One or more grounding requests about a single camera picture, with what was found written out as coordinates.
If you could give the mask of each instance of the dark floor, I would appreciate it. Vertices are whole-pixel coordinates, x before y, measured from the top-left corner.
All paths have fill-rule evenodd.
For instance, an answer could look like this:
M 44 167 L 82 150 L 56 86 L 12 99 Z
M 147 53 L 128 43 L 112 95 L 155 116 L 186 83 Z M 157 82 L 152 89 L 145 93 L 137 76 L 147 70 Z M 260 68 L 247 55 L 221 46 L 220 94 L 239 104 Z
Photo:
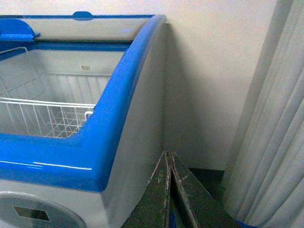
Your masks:
M 221 186 L 221 181 L 223 179 L 224 171 L 218 170 L 203 170 L 203 169 L 193 169 L 189 168 L 194 176 L 199 180 L 199 182 L 205 187 L 205 189 L 210 193 L 213 199 L 222 205 L 222 198 L 225 189 Z

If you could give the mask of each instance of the freezer lid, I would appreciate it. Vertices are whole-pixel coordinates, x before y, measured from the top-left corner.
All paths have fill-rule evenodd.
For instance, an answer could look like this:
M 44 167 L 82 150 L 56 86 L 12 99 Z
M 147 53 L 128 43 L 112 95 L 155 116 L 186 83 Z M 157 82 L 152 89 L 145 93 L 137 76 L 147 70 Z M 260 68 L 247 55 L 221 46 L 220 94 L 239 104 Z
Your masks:
M 152 15 L 95 16 L 79 11 L 70 16 L 2 15 L 0 19 L 25 22 L 40 34 L 33 37 L 34 41 L 132 42 L 151 17 Z

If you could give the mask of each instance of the blue freezer rim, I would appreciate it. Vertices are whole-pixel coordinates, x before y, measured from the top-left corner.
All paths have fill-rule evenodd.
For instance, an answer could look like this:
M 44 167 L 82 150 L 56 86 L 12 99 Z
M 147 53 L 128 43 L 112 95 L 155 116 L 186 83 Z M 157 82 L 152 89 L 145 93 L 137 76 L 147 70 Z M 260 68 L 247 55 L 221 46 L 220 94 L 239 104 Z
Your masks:
M 145 23 L 77 134 L 55 139 L 0 133 L 0 179 L 103 191 L 145 58 L 165 21 L 155 15 Z

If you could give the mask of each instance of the white wall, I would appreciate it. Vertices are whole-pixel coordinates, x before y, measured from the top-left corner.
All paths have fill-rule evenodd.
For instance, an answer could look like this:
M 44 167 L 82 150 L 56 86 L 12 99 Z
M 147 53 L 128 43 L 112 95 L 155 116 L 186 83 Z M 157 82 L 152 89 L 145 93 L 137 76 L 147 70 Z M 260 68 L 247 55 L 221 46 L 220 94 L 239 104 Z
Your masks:
M 190 167 L 224 170 L 275 3 L 1 0 L 0 14 L 167 15 L 164 149 Z

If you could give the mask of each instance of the chest freezer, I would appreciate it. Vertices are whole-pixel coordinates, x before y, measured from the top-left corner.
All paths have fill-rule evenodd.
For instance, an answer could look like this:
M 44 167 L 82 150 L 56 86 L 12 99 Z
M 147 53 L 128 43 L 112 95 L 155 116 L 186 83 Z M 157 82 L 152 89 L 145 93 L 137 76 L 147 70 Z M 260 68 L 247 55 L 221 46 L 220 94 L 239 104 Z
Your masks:
M 121 227 L 162 150 L 165 20 L 0 16 L 0 227 Z

